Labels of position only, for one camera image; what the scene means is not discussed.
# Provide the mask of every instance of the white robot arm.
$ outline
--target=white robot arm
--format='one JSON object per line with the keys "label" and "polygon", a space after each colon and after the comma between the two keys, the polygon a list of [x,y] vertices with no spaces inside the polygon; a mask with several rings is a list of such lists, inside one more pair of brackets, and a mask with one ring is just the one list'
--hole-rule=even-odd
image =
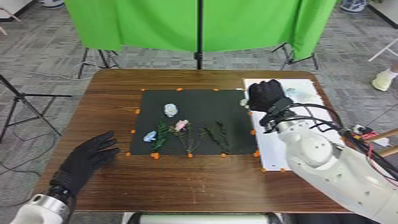
{"label": "white robot arm", "polygon": [[347,210],[382,224],[397,223],[398,188],[382,167],[374,168],[366,155],[329,142],[308,122],[283,122],[278,127],[297,175]]}
{"label": "white robot arm", "polygon": [[64,202],[52,196],[38,194],[22,206],[11,224],[63,224],[68,213]]}

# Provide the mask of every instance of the dried flower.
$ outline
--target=dried flower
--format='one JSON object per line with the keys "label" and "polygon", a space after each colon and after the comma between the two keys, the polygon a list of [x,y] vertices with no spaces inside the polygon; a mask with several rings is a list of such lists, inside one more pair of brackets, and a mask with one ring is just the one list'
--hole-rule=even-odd
{"label": "dried flower", "polygon": [[146,134],[146,137],[144,137],[144,142],[153,142],[157,140],[157,131],[151,131],[148,134]]}
{"label": "dried flower", "polygon": [[178,114],[178,107],[173,103],[166,104],[166,115],[167,117],[175,117]]}
{"label": "dried flower", "polygon": [[185,129],[189,123],[191,123],[189,120],[178,121],[175,128],[176,132],[180,132]]}

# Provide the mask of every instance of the black glove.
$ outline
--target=black glove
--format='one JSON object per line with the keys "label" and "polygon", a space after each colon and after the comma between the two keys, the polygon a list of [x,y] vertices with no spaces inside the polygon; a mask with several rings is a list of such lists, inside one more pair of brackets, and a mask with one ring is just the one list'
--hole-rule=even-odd
{"label": "black glove", "polygon": [[285,95],[283,86],[276,79],[251,85],[247,104],[253,111],[267,112],[260,121],[262,126],[267,126],[272,121],[295,116],[295,113],[288,110],[294,100]]}
{"label": "black glove", "polygon": [[96,136],[73,150],[50,181],[77,196],[98,168],[114,160],[121,149],[105,150],[116,143],[114,131]]}
{"label": "black glove", "polygon": [[270,107],[283,98],[286,98],[283,86],[276,79],[251,85],[247,104],[253,111],[269,112]]}

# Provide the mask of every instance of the wall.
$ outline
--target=wall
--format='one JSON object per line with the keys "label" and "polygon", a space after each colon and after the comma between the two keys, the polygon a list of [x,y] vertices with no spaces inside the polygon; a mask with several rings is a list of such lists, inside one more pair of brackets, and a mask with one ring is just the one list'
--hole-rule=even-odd
{"label": "wall", "polygon": [[[4,7],[11,13],[16,13],[32,0],[0,0],[0,7]],[[0,19],[8,19],[9,14],[0,10]]]}
{"label": "wall", "polygon": [[381,13],[390,17],[390,19],[398,24],[398,0],[384,0],[384,2],[372,3],[375,9],[381,11]]}

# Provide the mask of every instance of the white panel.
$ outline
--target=white panel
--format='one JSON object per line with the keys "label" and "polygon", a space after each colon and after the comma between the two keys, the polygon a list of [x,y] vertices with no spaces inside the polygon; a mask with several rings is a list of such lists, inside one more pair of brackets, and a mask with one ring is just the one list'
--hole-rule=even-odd
{"label": "white panel", "polygon": [[398,1],[384,0],[382,3],[372,3],[372,6],[398,24]]}
{"label": "white panel", "polygon": [[[260,83],[262,81],[269,81],[270,79],[246,79],[246,89],[249,89],[249,86],[254,83]],[[283,84],[283,89],[286,92],[286,96],[294,99],[297,103],[315,103],[320,105],[324,104],[322,97],[318,95],[313,81],[310,79],[281,79],[279,80]],[[299,115],[310,116],[310,113],[304,108],[294,108],[292,109]],[[311,108],[310,111],[313,112],[313,115],[317,118],[324,120],[333,120],[329,112],[320,108]],[[262,163],[263,168],[267,171],[281,171],[281,168],[285,170],[292,170],[288,167],[286,159],[285,159],[285,151],[286,146],[285,143],[278,137],[278,133],[263,134],[265,128],[260,126],[260,120],[265,116],[263,112],[253,112],[253,123],[254,123],[254,130],[256,130],[256,139],[258,139],[258,146],[260,146],[260,155],[262,155]],[[318,129],[315,128],[313,131],[320,133],[327,139],[343,144],[340,134],[336,131],[329,131],[327,133],[322,133]]]}
{"label": "white panel", "polygon": [[[15,14],[31,2],[32,0],[0,0],[0,7]],[[0,19],[8,19],[9,17],[9,14],[0,10]]]}

